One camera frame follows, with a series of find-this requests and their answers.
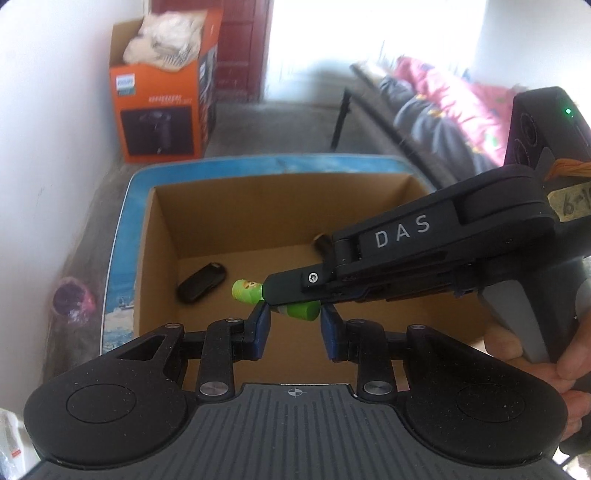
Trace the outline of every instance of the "cardboard box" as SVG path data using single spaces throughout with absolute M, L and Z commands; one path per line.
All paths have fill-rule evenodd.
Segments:
M 321 232 L 392 209 L 424 195 L 406 174 L 292 174 L 237 177 L 160 186 L 148 199 L 136 278 L 134 329 L 142 335 L 168 322 L 186 331 L 215 320 L 247 318 L 251 308 L 232 298 L 235 280 L 262 282 L 267 275 L 320 261 L 311 246 Z M 192 306 L 175 297 L 177 284 L 209 262 L 228 269 L 225 282 Z M 475 296 L 442 294 L 398 302 L 340 304 L 344 319 L 367 318 L 403 332 L 424 323 L 473 342 L 488 312 Z M 185 388 L 194 390 L 197 361 Z M 272 315 L 264 357 L 234 366 L 243 382 L 355 385 L 356 366 L 327 358 L 320 322 Z
M 215 125 L 215 70 L 221 9 L 208 9 L 199 59 L 178 72 L 126 65 L 123 53 L 143 19 L 113 26 L 111 93 L 125 161 L 202 158 Z

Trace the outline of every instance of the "finger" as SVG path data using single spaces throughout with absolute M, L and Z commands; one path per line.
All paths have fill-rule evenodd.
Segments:
M 569 421 L 579 420 L 591 412 L 591 394 L 569 390 L 562 394 L 569 410 Z
M 507 363 L 544 380 L 560 393 L 565 393 L 574 386 L 574 380 L 565 380 L 559 376 L 554 364 L 531 364 L 523 357 L 514 358 Z
M 575 433 L 577 433 L 581 427 L 583 426 L 583 422 L 581 420 L 573 420 L 566 424 L 566 430 L 562 435 L 562 440 L 566 440 L 569 437 L 572 437 Z
M 519 339 L 509 330 L 496 323 L 491 324 L 485 335 L 486 351 L 499 360 L 513 360 L 523 355 L 523 348 Z
M 558 374 L 568 380 L 577 380 L 591 371 L 591 313 L 581 321 L 557 365 Z

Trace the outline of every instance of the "orange string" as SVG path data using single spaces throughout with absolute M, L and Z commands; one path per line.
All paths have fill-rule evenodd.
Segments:
M 591 177 L 591 163 L 572 158 L 559 158 L 552 165 L 545 181 L 556 177 Z

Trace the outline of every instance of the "concrete floor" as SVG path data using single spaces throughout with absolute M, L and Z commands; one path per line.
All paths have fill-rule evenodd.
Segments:
M 282 104 L 220 104 L 217 113 L 217 126 L 206 157 L 326 153 L 338 110 Z M 339 152 L 378 153 L 352 115 L 345 122 Z M 67 262 L 64 276 L 86 283 L 96 297 L 98 308 L 85 325 L 51 318 L 45 380 L 99 355 L 111 247 L 129 179 L 140 168 L 124 163 L 114 165 L 95 194 L 86 228 Z

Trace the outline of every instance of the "philips logo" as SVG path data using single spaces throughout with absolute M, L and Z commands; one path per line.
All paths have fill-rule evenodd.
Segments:
M 118 75 L 115 78 L 116 90 L 127 90 L 135 87 L 135 74 Z

